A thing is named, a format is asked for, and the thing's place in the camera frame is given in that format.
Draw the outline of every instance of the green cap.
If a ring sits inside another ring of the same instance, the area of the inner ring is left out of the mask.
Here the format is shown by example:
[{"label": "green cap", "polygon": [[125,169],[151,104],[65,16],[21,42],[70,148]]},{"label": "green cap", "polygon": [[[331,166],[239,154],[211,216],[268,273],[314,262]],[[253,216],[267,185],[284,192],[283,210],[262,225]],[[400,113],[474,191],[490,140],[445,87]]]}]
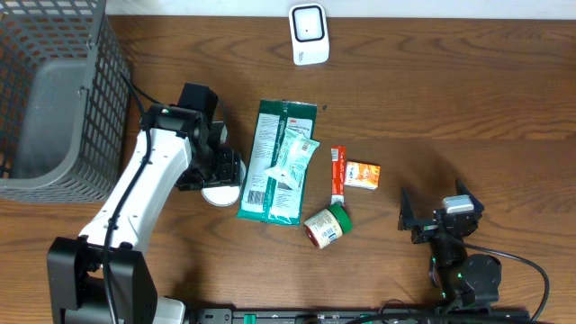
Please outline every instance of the green cap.
[{"label": "green cap", "polygon": [[338,203],[335,203],[328,207],[328,210],[332,212],[334,217],[336,217],[340,223],[340,226],[342,227],[342,232],[344,234],[352,230],[352,221],[350,221],[348,215],[346,215],[346,212],[342,209],[342,206],[340,206]]}]

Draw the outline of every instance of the basket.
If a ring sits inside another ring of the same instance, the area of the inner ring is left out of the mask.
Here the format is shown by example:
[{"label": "basket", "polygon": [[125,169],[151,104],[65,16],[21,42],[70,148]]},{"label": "basket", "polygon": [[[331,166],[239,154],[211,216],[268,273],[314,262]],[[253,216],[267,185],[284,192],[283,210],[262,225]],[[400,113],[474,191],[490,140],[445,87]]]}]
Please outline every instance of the basket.
[{"label": "basket", "polygon": [[105,199],[119,177],[129,97],[106,2],[0,5],[0,197]]}]

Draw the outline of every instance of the white wall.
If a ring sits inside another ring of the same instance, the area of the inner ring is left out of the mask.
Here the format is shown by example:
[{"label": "white wall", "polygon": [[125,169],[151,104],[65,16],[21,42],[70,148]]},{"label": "white wall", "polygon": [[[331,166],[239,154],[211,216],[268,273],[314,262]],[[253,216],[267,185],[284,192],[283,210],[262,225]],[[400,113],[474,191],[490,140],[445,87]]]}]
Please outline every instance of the white wall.
[{"label": "white wall", "polygon": [[[108,0],[108,14],[286,16],[294,0]],[[332,17],[576,19],[576,0],[319,0]]]}]

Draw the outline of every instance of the wood grain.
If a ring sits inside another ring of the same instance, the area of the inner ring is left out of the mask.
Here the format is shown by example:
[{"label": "wood grain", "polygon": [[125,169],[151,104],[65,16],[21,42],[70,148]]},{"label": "wood grain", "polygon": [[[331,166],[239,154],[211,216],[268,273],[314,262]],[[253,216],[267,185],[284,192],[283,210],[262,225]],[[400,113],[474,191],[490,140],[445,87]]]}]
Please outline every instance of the wood grain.
[{"label": "wood grain", "polygon": [[[576,320],[576,22],[331,19],[329,61],[296,67],[287,19],[111,21],[134,82],[159,101],[175,103],[184,82],[220,96],[245,160],[261,98],[318,104],[304,219],[329,203],[331,145],[382,166],[377,190],[346,189],[355,228],[322,251],[302,228],[236,220],[237,204],[173,191],[147,254],[160,294],[239,308],[437,301],[428,247],[396,230],[400,188],[430,212],[460,176],[486,206],[468,241],[540,264],[552,282],[541,320]],[[126,158],[137,132],[131,107]],[[46,252],[100,206],[2,201],[0,322],[50,322]],[[542,279],[500,260],[497,305],[533,312]]]}]

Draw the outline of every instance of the pill bottle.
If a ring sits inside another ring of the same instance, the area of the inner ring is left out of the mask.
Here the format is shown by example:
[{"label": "pill bottle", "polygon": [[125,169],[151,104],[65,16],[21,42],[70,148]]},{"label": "pill bottle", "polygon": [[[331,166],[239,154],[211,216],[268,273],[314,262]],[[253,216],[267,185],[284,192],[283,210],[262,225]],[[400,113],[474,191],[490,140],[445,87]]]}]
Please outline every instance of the pill bottle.
[{"label": "pill bottle", "polygon": [[325,248],[352,230],[352,222],[342,206],[335,203],[306,220],[304,229],[316,248]]}]

